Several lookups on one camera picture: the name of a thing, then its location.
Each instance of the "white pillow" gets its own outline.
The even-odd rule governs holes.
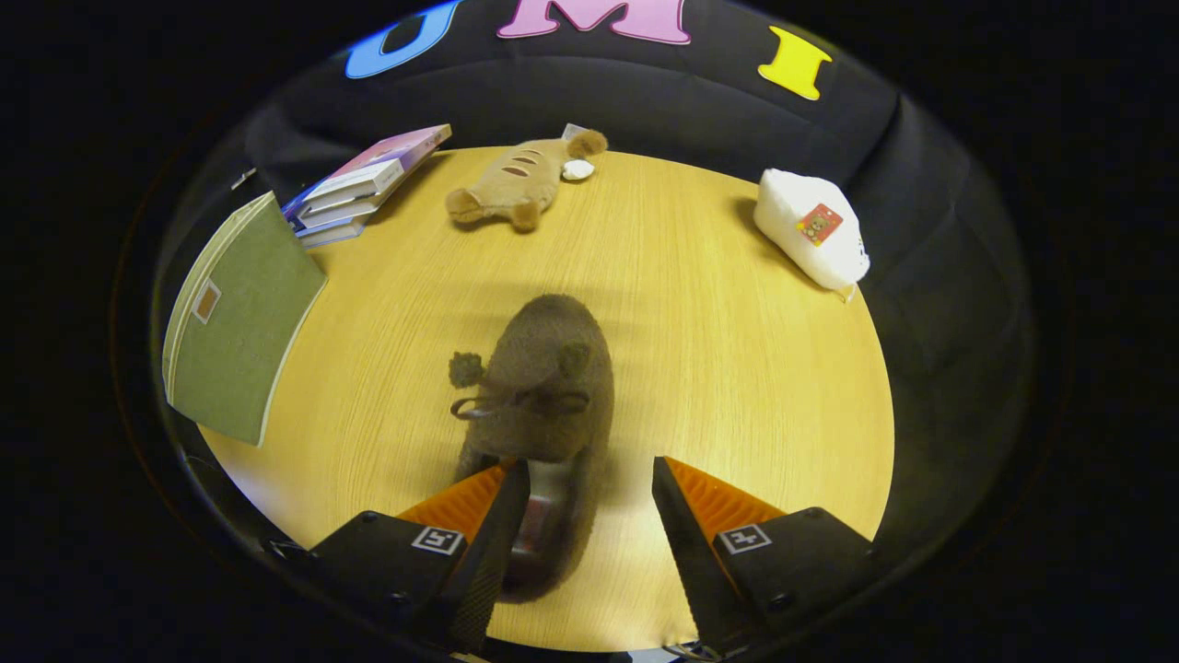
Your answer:
[[[768,169],[753,222],[823,288],[847,288],[868,274],[859,219],[832,182]]]

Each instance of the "yellow letter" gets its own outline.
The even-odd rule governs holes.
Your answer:
[[[778,52],[772,63],[757,67],[757,73],[804,99],[818,99],[818,88],[815,87],[818,66],[823,61],[830,63],[831,57],[782,28],[771,25],[770,32],[778,35]]]

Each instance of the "stack of books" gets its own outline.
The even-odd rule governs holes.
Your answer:
[[[386,138],[286,203],[283,216],[305,248],[356,237],[449,137],[450,125],[442,124]]]

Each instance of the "red tag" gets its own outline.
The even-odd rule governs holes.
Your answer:
[[[835,214],[831,208],[819,203],[798,222],[797,228],[806,237],[808,242],[818,247],[835,232],[835,229],[841,223],[843,223],[842,216]]]

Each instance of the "orange gripper pad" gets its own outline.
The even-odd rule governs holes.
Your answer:
[[[462,532],[468,541],[473,541],[513,462],[506,460],[472,474],[426,501],[420,501],[399,513],[397,518],[420,525],[455,530]]]
[[[671,457],[664,457],[672,477],[679,484],[692,516],[696,517],[700,531],[709,545],[717,533],[726,532],[744,525],[757,525],[772,518],[785,516],[786,512],[766,504],[756,497],[736,488],[712,474],[680,462]]]

